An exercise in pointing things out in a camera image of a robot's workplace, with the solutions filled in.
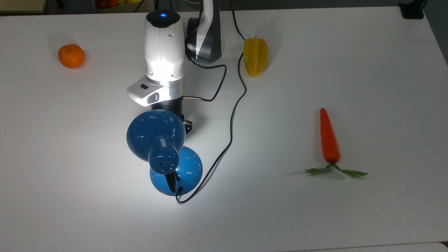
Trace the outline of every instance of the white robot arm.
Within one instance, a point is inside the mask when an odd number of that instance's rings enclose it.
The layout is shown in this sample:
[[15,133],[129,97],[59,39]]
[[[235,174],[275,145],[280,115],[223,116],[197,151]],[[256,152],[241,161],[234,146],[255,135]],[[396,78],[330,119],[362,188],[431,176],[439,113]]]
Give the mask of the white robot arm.
[[199,22],[197,18],[189,19],[186,37],[178,13],[156,10],[146,16],[146,75],[127,90],[134,101],[142,106],[151,105],[152,109],[171,111],[184,121],[185,56],[210,64],[221,58],[224,49],[219,0],[204,0],[203,7],[204,17]]

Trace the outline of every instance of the fruit basket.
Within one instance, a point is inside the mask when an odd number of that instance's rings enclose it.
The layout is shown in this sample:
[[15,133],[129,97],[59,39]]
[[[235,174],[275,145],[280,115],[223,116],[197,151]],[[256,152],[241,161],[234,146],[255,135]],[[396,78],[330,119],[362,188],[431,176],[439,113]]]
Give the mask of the fruit basket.
[[[116,5],[116,3],[112,4],[112,6],[115,5],[115,7],[108,7],[107,3],[111,3],[113,2],[113,0],[101,0],[103,1],[103,3],[100,5],[98,4],[98,1],[100,0],[92,0],[93,7],[96,9],[97,13],[132,13],[140,4],[140,1],[136,2],[137,0],[119,0],[118,5]],[[151,12],[153,10],[153,0],[144,0],[142,5],[138,8],[137,12]]]

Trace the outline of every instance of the carrot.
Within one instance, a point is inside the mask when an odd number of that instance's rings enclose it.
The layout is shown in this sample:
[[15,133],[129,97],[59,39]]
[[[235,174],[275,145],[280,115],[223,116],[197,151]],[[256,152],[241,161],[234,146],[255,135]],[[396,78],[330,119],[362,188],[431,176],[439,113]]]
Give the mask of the carrot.
[[320,109],[320,140],[322,143],[322,153],[325,161],[328,163],[336,163],[339,161],[339,147],[337,146],[332,123],[330,122],[330,118],[324,108]]
[[338,171],[346,175],[349,175],[350,177],[357,178],[367,175],[367,173],[361,171],[346,170],[346,169],[342,170],[341,168],[339,168],[338,165],[336,165],[336,162],[339,161],[340,158],[339,147],[337,145],[335,133],[333,131],[330,118],[328,117],[327,111],[324,108],[320,109],[320,140],[322,145],[323,158],[329,164],[325,168],[306,169],[305,171],[307,173],[312,173],[312,175],[319,174],[327,172],[332,167],[334,167]]

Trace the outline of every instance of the orange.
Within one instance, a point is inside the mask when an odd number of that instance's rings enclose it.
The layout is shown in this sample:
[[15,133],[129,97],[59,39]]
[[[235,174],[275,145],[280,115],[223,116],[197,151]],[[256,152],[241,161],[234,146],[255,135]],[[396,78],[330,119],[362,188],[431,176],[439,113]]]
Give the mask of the orange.
[[75,44],[61,47],[57,53],[59,62],[68,68],[77,68],[84,62],[84,51]]

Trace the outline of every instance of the floor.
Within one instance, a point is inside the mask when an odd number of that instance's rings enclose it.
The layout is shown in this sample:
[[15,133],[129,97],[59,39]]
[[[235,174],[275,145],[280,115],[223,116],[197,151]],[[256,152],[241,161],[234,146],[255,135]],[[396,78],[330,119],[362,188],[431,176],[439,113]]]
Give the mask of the floor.
[[[45,14],[86,14],[97,13],[92,0],[62,0],[64,8],[59,8],[56,0],[48,0]],[[161,0],[160,9],[172,9],[178,12],[198,11],[195,0]],[[368,6],[397,6],[399,3],[410,3],[411,0],[221,0],[221,9],[231,6],[234,10],[248,9],[301,9],[301,8],[343,8]],[[439,43],[440,50],[448,64],[448,0],[428,0],[425,15]]]

